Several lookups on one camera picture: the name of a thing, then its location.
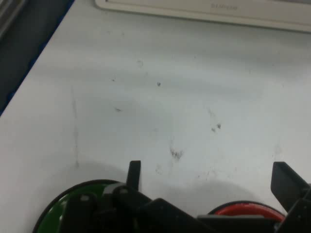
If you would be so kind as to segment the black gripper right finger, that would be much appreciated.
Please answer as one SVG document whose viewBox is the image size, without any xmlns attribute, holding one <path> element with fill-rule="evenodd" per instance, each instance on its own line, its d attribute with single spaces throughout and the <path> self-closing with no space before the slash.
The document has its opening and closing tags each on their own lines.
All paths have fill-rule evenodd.
<svg viewBox="0 0 311 233">
<path fill-rule="evenodd" d="M 309 233 L 311 231 L 311 185 L 287 163 L 274 162 L 271 191 L 287 212 L 277 233 Z"/>
</svg>

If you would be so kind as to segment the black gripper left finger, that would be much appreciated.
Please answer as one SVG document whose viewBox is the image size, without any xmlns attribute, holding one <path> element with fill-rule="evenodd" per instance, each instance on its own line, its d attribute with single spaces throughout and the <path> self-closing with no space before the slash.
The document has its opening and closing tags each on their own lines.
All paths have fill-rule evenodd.
<svg viewBox="0 0 311 233">
<path fill-rule="evenodd" d="M 66 190 L 61 233 L 154 233 L 156 223 L 139 210 L 150 199 L 138 190 L 140 161 L 131 161 L 125 183 L 91 180 Z"/>
</svg>

